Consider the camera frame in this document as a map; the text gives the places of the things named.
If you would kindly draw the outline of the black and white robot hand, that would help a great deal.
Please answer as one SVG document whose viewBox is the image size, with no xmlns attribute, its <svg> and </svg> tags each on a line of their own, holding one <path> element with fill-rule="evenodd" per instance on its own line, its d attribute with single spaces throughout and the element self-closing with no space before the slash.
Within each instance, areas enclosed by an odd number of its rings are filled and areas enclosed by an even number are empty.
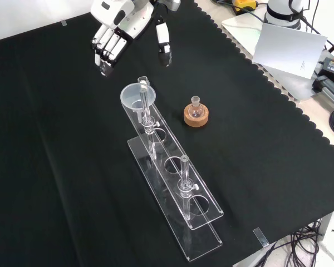
<svg viewBox="0 0 334 267">
<path fill-rule="evenodd" d="M 94 1 L 90 13 L 101 23 L 91 40 L 95 64 L 103 76 L 109 76 L 128 46 L 154 21 L 158 38 L 158 56 L 162 66 L 172 63 L 170 36 L 166 21 L 157 15 L 155 6 L 162 4 L 177 11 L 181 1 Z"/>
</svg>

